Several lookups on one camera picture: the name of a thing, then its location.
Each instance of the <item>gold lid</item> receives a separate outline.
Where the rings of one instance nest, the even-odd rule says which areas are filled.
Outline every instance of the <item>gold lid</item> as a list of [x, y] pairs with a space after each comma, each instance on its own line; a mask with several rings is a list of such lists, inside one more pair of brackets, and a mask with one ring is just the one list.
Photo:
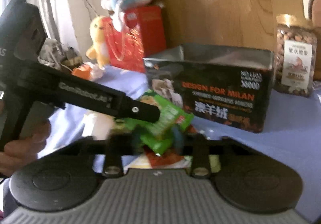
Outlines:
[[303, 16], [301, 17], [293, 15], [278, 15], [276, 17], [276, 21], [278, 24], [283, 24], [287, 26], [299, 26], [307, 29], [313, 28], [312, 20], [306, 19]]

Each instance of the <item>open box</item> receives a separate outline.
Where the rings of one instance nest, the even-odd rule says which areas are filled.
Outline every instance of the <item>open box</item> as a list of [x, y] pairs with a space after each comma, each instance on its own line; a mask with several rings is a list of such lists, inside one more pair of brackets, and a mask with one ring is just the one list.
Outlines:
[[144, 58], [151, 89], [196, 116], [259, 133], [273, 84], [274, 53], [183, 44]]

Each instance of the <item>yellow plush toy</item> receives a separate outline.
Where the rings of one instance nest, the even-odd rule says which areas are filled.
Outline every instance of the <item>yellow plush toy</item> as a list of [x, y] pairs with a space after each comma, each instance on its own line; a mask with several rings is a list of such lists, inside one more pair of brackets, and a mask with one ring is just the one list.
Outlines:
[[89, 31], [93, 45], [86, 52], [89, 59], [97, 60], [100, 69], [103, 69], [110, 61], [104, 35], [103, 18], [104, 16], [98, 16], [92, 20]]

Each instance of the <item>blue cloth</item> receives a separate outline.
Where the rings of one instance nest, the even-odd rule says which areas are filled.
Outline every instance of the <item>blue cloth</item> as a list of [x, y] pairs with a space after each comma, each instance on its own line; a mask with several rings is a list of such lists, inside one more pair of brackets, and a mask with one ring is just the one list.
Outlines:
[[[106, 75], [97, 83], [123, 91], [134, 99], [148, 88], [144, 74], [115, 67], [107, 67]], [[85, 112], [73, 105], [57, 111], [50, 118], [52, 133], [41, 156], [79, 139]], [[307, 99], [272, 91], [264, 131], [260, 134], [201, 118], [195, 118], [192, 124], [211, 139], [232, 137], [295, 169], [304, 182], [296, 209], [310, 221], [321, 215], [321, 102], [317, 92]], [[131, 156], [123, 158], [123, 164], [132, 159]], [[102, 161], [102, 158], [97, 161], [97, 168], [102, 166]]]

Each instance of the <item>ribbed surface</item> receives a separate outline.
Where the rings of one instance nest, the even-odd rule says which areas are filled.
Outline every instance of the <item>ribbed surface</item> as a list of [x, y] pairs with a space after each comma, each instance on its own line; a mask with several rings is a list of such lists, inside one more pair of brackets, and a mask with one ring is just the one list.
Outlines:
[[209, 181], [184, 170], [130, 169], [106, 180], [84, 204], [62, 213], [19, 208], [2, 224], [307, 224], [295, 211], [255, 215], [227, 204]]

